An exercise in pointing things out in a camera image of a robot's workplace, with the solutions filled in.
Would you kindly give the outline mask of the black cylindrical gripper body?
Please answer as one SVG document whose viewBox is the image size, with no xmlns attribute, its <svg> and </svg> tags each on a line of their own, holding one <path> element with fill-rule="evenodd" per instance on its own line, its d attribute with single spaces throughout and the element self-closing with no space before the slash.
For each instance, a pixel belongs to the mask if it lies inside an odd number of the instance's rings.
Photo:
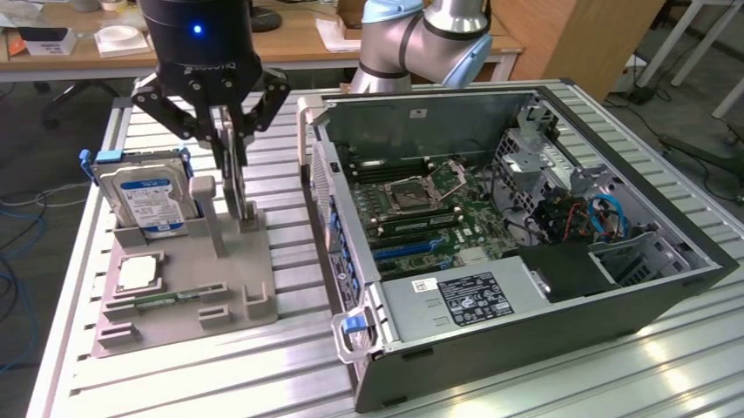
<svg viewBox="0 0 744 418">
<path fill-rule="evenodd" d="M 162 84 L 191 104 L 238 105 L 261 78 L 246 1 L 141 1 Z"/>
</svg>

